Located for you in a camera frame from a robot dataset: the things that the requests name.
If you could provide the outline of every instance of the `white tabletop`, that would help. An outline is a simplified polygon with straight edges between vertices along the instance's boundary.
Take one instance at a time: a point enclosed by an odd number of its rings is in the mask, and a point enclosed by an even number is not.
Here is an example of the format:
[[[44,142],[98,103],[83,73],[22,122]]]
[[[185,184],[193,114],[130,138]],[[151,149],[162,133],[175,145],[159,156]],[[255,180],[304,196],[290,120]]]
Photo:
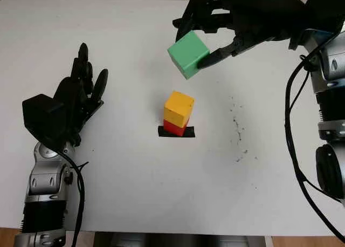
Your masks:
[[[186,81],[167,48],[183,1],[1,0],[0,227],[18,227],[35,139],[22,101],[53,96],[82,42],[97,75],[109,69],[105,104],[84,127],[83,230],[222,235],[329,235],[295,180],[284,135],[287,78],[300,53],[288,41],[257,46]],[[198,33],[210,49],[231,31]],[[163,104],[195,98],[195,139],[159,138]],[[318,106],[308,83],[293,112],[302,169],[316,183]],[[343,208],[312,193],[340,229]],[[78,194],[70,191],[67,228]]]

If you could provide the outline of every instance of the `black cylinder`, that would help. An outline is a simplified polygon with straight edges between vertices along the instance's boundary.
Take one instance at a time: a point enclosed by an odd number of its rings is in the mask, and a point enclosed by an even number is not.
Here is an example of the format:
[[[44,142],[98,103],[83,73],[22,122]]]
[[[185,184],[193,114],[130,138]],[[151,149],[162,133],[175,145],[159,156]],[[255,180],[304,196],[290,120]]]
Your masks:
[[[22,233],[57,230],[64,227],[66,201],[29,202],[24,207]]]
[[[331,145],[316,150],[316,171],[321,189],[330,196],[344,198],[339,162]]]
[[[322,121],[345,119],[345,87],[319,92],[316,99]]]

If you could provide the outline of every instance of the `green cube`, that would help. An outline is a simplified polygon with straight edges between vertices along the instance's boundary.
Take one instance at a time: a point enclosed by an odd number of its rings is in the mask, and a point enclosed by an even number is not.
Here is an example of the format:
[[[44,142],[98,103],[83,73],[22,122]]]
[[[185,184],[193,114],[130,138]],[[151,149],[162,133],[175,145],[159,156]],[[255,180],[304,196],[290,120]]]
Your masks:
[[[194,31],[190,31],[168,48],[168,52],[185,79],[189,79],[199,71],[197,63],[200,59],[207,56],[210,50]]]

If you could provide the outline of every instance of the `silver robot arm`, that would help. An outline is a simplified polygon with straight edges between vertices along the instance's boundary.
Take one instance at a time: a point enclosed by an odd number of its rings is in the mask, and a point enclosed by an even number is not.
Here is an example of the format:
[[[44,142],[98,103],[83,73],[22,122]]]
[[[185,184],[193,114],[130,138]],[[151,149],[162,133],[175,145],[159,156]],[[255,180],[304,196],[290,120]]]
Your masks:
[[[35,164],[25,196],[21,232],[15,247],[60,247],[66,242],[64,214],[68,186],[77,174],[80,194],[72,246],[77,244],[84,210],[84,181],[74,159],[84,124],[104,104],[108,70],[103,69],[95,84],[88,48],[80,46],[70,77],[64,78],[53,98],[43,94],[23,101],[24,125],[38,140],[34,148]]]
[[[305,47],[311,52],[322,36],[311,36]],[[345,32],[327,44],[310,63],[311,80],[321,121],[319,135],[326,144],[316,150],[316,169],[322,190],[345,204]]]
[[[63,151],[74,158],[70,143]],[[27,185],[22,232],[16,235],[14,246],[64,246],[64,214],[73,173],[64,158],[41,143],[36,144],[33,154],[35,165]]]

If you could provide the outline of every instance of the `wire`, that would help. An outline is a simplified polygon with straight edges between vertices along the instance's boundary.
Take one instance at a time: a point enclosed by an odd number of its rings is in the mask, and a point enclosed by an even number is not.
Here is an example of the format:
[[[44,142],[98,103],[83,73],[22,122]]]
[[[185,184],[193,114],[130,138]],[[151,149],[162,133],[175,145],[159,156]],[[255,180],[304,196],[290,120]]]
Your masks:
[[[318,208],[315,202],[310,197],[304,182],[308,182],[303,172],[300,170],[298,165],[298,159],[296,156],[296,150],[293,142],[292,131],[291,131],[291,120],[290,114],[292,110],[292,106],[290,105],[290,96],[291,96],[291,87],[293,84],[294,79],[296,78],[299,71],[329,42],[331,42],[335,37],[337,37],[339,33],[334,34],[332,37],[327,39],[325,42],[320,44],[316,47],[308,56],[306,56],[303,61],[296,67],[296,69],[292,72],[287,85],[286,85],[286,93],[285,93],[285,136],[286,136],[286,143],[287,147],[292,159],[292,164],[294,167],[295,175],[299,186],[304,194],[305,198],[307,199],[310,206],[314,209],[317,215],[321,218],[321,220],[325,223],[325,225],[331,230],[331,232],[343,243],[345,243],[345,237],[331,224],[329,220],[325,217],[322,211]]]
[[[88,163],[89,163],[89,162],[85,162],[85,163],[83,163],[83,164],[77,166],[77,167],[79,168],[80,172],[81,172],[81,170],[85,167],[85,165],[87,165]],[[79,180],[77,180],[77,186],[78,186],[78,190],[79,190],[79,192],[80,192],[80,183],[79,183]]]
[[[295,103],[296,103],[298,97],[300,96],[301,92],[303,91],[303,88],[304,88],[304,86],[305,86],[306,83],[307,83],[307,80],[308,80],[308,78],[309,78],[309,75],[310,75],[310,72],[308,71],[308,72],[307,72],[307,75],[306,75],[306,77],[305,77],[305,79],[304,79],[304,81],[303,81],[303,83],[302,83],[302,85],[301,85],[301,87],[300,87],[299,90],[298,90],[298,93],[296,94],[296,96],[295,96],[293,102],[291,103],[290,112],[291,112],[293,106],[295,105]],[[304,181],[307,182],[311,187],[313,187],[313,188],[314,188],[315,190],[317,190],[318,192],[320,192],[320,193],[326,195],[327,197],[330,197],[330,198],[332,198],[333,200],[335,200],[335,201],[337,201],[337,202],[340,203],[340,200],[338,200],[337,198],[332,197],[331,195],[329,195],[327,192],[323,191],[322,189],[319,189],[317,186],[315,186],[314,184],[312,184],[312,183],[310,182],[310,180],[308,180],[305,176],[304,176]]]
[[[314,184],[312,184],[308,179],[305,180],[305,182],[307,182],[310,186],[312,186],[315,190],[317,190],[318,192],[326,195],[327,197],[330,197],[332,200],[335,200],[339,203],[341,203],[340,200],[338,200],[337,198],[335,197],[332,197],[330,194],[328,194],[327,192],[323,191],[322,189],[319,189],[317,186],[315,186]]]
[[[304,88],[304,86],[305,86],[305,84],[307,83],[307,80],[308,80],[308,78],[309,78],[309,74],[310,74],[310,72],[308,71],[308,72],[307,72],[307,75],[306,75],[306,77],[305,77],[305,79],[304,79],[304,81],[303,81],[303,83],[302,83],[302,85],[301,85],[301,87],[300,87],[300,89],[298,90],[298,93],[296,94],[294,100],[293,100],[292,103],[291,103],[290,112],[291,112],[293,106],[295,105],[295,103],[296,103],[298,97],[300,96],[301,92],[303,91],[303,88]]]
[[[80,232],[81,228],[81,222],[82,222],[82,213],[84,212],[84,202],[85,202],[85,185],[84,185],[84,179],[82,178],[82,174],[80,172],[79,167],[75,164],[75,162],[65,153],[56,150],[56,153],[58,153],[60,156],[62,156],[67,162],[70,163],[72,168],[75,170],[77,174],[77,183],[78,183],[78,190],[79,190],[79,206],[78,206],[78,214],[77,214],[77,220],[75,222],[75,229],[74,229],[74,235],[73,235],[73,242],[72,247],[77,246],[77,238],[78,234]]]

